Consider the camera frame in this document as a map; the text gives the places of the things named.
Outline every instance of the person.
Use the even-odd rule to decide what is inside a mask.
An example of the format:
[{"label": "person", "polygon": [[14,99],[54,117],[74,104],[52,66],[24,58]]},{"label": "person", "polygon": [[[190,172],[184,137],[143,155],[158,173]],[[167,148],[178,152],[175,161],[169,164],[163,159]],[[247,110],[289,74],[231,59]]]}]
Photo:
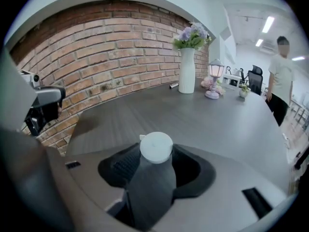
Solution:
[{"label": "person", "polygon": [[275,55],[269,67],[269,83],[266,103],[280,126],[288,110],[293,90],[294,64],[288,59],[289,41],[280,36],[277,39],[279,54]]}]

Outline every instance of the white round lid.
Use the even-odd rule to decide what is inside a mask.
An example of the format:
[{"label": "white round lid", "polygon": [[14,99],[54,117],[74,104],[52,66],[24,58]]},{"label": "white round lid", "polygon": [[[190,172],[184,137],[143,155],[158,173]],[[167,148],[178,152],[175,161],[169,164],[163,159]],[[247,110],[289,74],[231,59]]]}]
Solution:
[{"label": "white round lid", "polygon": [[141,154],[151,163],[167,161],[172,152],[173,141],[163,132],[147,134],[140,143]]}]

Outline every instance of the black hair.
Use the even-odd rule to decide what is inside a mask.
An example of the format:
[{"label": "black hair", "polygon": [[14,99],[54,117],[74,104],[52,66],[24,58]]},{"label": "black hair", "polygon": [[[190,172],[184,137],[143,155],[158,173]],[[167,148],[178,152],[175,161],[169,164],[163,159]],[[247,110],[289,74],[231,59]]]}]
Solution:
[{"label": "black hair", "polygon": [[277,39],[277,44],[290,44],[289,41],[284,36],[279,36]]}]

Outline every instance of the black rectangular slot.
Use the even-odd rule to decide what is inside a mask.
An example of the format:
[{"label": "black rectangular slot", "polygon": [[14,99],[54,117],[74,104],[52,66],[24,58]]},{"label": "black rectangular slot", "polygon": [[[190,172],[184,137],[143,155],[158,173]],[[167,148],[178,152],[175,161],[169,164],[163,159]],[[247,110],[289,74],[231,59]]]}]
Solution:
[{"label": "black rectangular slot", "polygon": [[262,197],[259,191],[256,188],[250,188],[242,190],[242,193],[247,198],[252,209],[255,211],[259,219],[267,215],[268,212],[272,210],[268,202]]},{"label": "black rectangular slot", "polygon": [[66,167],[68,169],[75,168],[75,167],[80,166],[80,165],[81,164],[78,161],[71,161],[71,162],[66,163]]}]

